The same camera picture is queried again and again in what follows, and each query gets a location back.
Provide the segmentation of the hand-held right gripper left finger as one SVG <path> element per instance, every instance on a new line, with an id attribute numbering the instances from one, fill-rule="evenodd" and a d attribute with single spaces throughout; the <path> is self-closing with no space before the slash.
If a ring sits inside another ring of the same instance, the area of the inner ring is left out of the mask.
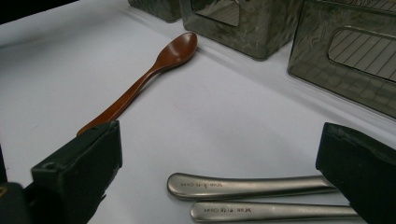
<path id="1" fill-rule="evenodd" d="M 76 136 L 31 169 L 36 224 L 87 224 L 122 166 L 120 124 Z"/>

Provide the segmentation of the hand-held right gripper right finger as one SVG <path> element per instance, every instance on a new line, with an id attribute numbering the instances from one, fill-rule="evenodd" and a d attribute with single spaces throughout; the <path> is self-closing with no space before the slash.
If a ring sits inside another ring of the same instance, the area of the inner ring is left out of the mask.
<path id="1" fill-rule="evenodd" d="M 396 149 L 354 129 L 327 122 L 316 169 L 368 224 L 396 224 Z"/>

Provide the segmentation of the silver cutlery handle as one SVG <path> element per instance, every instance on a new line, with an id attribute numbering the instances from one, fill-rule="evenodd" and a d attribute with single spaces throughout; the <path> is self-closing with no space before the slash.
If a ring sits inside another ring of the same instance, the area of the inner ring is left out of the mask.
<path id="1" fill-rule="evenodd" d="M 357 217 L 349 206 L 300 203 L 198 202 L 191 218 L 198 222 L 286 221 Z"/>

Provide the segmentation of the smoky clear plastic bin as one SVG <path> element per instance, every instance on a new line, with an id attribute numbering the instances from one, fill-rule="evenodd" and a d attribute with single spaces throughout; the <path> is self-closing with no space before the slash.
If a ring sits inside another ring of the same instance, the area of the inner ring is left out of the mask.
<path id="1" fill-rule="evenodd" d="M 288 72 L 396 119 L 396 0 L 304 0 Z"/>
<path id="2" fill-rule="evenodd" d="M 179 0 L 184 28 L 263 61 L 295 34 L 304 0 Z"/>
<path id="3" fill-rule="evenodd" d="M 181 18 L 179 0 L 127 0 L 131 7 L 138 8 L 166 22 Z"/>

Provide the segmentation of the brown wooden spoon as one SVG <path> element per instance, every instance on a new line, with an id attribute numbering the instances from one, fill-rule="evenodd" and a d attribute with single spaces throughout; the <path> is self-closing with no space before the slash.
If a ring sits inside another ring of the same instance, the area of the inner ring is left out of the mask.
<path id="1" fill-rule="evenodd" d="M 198 37 L 194 33 L 185 33 L 172 40 L 159 53 L 150 69 L 112 105 L 82 127 L 78 131 L 78 135 L 97 125 L 116 120 L 154 76 L 186 63 L 194 55 L 197 45 Z"/>

